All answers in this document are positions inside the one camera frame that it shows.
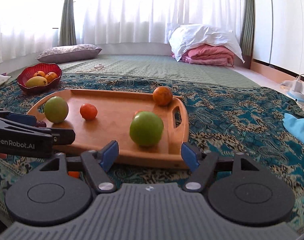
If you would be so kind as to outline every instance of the sheer curtain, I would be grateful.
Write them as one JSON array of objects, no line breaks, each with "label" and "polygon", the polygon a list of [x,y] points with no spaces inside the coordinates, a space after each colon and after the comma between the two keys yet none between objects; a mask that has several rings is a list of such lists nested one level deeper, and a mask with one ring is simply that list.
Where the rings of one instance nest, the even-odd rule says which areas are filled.
[{"label": "sheer curtain", "polygon": [[0,63],[57,44],[62,0],[0,0]]},{"label": "sheer curtain", "polygon": [[201,23],[232,30],[240,40],[244,0],[74,0],[78,43],[167,43],[169,31]]}]

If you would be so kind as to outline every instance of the red bowl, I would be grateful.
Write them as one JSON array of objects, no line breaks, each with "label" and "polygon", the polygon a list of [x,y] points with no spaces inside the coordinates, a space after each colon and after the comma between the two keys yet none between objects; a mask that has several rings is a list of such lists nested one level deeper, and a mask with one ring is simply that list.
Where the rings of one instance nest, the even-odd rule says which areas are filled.
[{"label": "red bowl", "polygon": [[[54,72],[56,73],[56,75],[58,75],[58,77],[55,78],[50,84],[47,84],[46,86],[27,88],[25,86],[25,83],[31,77],[33,77],[33,75],[38,71],[43,71],[45,74],[49,72]],[[25,68],[25,70],[23,70],[23,72],[17,77],[17,84],[20,87],[20,89],[25,93],[39,94],[46,90],[56,87],[59,84],[61,77],[62,77],[62,69],[57,64],[39,63],[35,66]]]}]

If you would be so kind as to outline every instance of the black circular pad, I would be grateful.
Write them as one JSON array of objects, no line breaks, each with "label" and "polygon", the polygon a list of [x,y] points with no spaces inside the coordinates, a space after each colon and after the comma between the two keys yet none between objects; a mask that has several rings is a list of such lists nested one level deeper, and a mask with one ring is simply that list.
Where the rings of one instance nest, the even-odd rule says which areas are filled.
[{"label": "black circular pad", "polygon": [[10,217],[31,226],[53,226],[82,214],[92,202],[89,186],[58,171],[32,171],[5,195]]},{"label": "black circular pad", "polygon": [[284,221],[292,211],[292,189],[268,172],[241,171],[215,182],[208,192],[211,206],[235,223],[253,227]]}]

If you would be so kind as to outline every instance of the gray plastic housing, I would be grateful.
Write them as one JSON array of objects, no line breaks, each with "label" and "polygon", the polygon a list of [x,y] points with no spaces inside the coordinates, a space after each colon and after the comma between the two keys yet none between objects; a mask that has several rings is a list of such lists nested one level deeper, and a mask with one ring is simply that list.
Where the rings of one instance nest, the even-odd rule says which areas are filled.
[{"label": "gray plastic housing", "polygon": [[0,240],[296,240],[286,223],[250,228],[214,212],[199,193],[176,183],[123,184],[100,194],[78,218],[53,227],[15,222]]}]

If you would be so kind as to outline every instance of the green tomato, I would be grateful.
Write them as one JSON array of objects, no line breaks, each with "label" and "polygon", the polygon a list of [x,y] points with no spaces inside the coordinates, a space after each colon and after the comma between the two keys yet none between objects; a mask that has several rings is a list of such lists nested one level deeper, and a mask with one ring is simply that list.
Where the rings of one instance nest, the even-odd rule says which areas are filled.
[{"label": "green tomato", "polygon": [[52,97],[44,105],[44,114],[52,123],[60,123],[65,120],[69,113],[67,102],[61,97]]},{"label": "green tomato", "polygon": [[130,125],[130,137],[140,146],[153,146],[162,138],[164,124],[153,112],[142,111],[135,115]]}]

